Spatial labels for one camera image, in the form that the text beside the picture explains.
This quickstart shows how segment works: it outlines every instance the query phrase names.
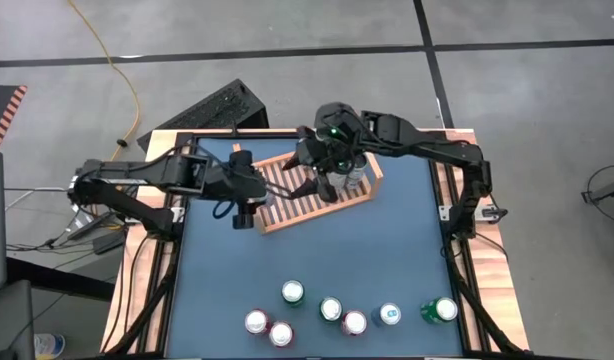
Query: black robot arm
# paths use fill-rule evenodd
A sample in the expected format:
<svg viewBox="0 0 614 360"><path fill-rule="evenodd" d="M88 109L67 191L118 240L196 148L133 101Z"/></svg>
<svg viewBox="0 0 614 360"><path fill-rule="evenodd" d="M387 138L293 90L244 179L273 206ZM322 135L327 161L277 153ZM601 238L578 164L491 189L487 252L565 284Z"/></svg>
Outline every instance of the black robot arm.
<svg viewBox="0 0 614 360"><path fill-rule="evenodd" d="M298 134L296 153L284 169L306 165L316 169L318 176L300 186L292 197L318 194L323 201L337 201L325 175L351 171L345 164L353 165L356 156L364 152L389 157L414 155L462 169L464 186L458 204L451 207L447 231L460 237L475 236L474 212L478 201L492 189L489 162L477 145L438 139L394 115L364 111L359 117L342 103L323 105L316 113L315 130L301 127Z"/></svg>
<svg viewBox="0 0 614 360"><path fill-rule="evenodd" d="M181 223L172 210L152 208L117 189L118 185L154 186L172 195L234 202L238 214L233 217L233 227L253 226L253 214L265 202L267 190L265 179L252 166L250 151L232 153L227 163L213 156L170 152L150 162L87 160L74 177L69 199L78 206L105 205L139 220L151 237L162 240L181 236Z"/></svg>

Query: gray floor tile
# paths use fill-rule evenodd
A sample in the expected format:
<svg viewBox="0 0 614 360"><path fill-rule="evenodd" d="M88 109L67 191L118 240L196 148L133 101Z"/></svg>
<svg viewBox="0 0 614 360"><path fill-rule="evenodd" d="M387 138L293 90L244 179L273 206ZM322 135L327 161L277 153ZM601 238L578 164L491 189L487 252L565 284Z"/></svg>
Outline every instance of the gray floor tile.
<svg viewBox="0 0 614 360"><path fill-rule="evenodd" d="M614 38L614 0L423 0L436 44Z"/></svg>
<svg viewBox="0 0 614 360"><path fill-rule="evenodd" d="M112 55L420 44L407 0L76 1ZM0 2L0 60L102 56L66 0Z"/></svg>
<svg viewBox="0 0 614 360"><path fill-rule="evenodd" d="M510 209L501 229L530 346L614 359L614 223L580 197L614 164L614 48L439 61L456 126L476 129Z"/></svg>
<svg viewBox="0 0 614 360"><path fill-rule="evenodd" d="M137 89L143 134L235 78L267 105L272 127L311 125L318 106L343 101L392 112L420 127L440 120L422 54L345 55L123 65ZM86 159L106 159L133 121L126 84L107 65L0 69L0 83L29 90L1 147L7 186L68 186ZM141 160L130 147L121 159ZM10 243L40 244L73 215L62 194L33 195L8 213ZM20 254L46 266L61 256Z"/></svg>

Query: slatted wooden crate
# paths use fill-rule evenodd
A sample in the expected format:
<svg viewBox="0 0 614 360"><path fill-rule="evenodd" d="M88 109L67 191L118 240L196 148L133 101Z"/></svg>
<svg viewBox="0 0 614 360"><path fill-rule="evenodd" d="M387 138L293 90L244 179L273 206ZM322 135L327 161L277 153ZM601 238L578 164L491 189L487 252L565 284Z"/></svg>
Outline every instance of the slatted wooden crate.
<svg viewBox="0 0 614 360"><path fill-rule="evenodd" d="M234 151L239 150L241 150L240 144L234 144ZM306 166L298 166L288 171L282 171L283 166L293 154L291 152L259 161L254 163L254 166L262 171L263 176L268 181L293 191L305 182L307 178L313 179L315 177L314 171ZM345 188L339 190L338 201L335 203L326 203L318 195L305 196L296 200L274 197L269 204L259 207L254 216L254 222L258 230L262 234L268 234L376 197L383 173L373 154L365 153L365 156L369 163L365 171L373 172L373 183L369 181L367 173L365 173L356 189Z"/></svg>

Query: red soda can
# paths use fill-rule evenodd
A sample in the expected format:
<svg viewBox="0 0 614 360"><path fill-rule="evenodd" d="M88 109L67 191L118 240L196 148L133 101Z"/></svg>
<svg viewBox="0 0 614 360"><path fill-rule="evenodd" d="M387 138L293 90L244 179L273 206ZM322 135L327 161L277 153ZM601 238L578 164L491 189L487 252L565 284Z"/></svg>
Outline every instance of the red soda can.
<svg viewBox="0 0 614 360"><path fill-rule="evenodd" d="M342 321L343 333L350 336L358 336L367 329L367 319L365 315L358 310L350 310L343 315Z"/></svg>
<svg viewBox="0 0 614 360"><path fill-rule="evenodd" d="M269 331L269 340L275 347L288 347L294 340L294 329L284 321L277 321Z"/></svg>
<svg viewBox="0 0 614 360"><path fill-rule="evenodd" d="M271 330L271 320L264 311L254 309L245 316L245 329L253 335L265 334Z"/></svg>

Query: green soda can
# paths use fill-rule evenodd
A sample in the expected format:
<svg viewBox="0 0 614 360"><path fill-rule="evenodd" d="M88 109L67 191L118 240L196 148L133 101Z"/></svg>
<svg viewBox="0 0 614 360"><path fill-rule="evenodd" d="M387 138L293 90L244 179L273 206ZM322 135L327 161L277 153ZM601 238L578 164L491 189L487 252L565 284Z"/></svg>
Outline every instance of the green soda can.
<svg viewBox="0 0 614 360"><path fill-rule="evenodd" d="M297 280L289 280L284 283L281 293L283 295L283 300L285 300L289 306L299 306L303 303L305 297L303 284Z"/></svg>
<svg viewBox="0 0 614 360"><path fill-rule="evenodd" d="M320 317L333 323L340 319L343 314L343 306L340 304L340 300L332 296L327 296L320 301Z"/></svg>
<svg viewBox="0 0 614 360"><path fill-rule="evenodd" d="M420 306L420 315L430 324L448 323L458 315L454 300L446 297L436 298Z"/></svg>

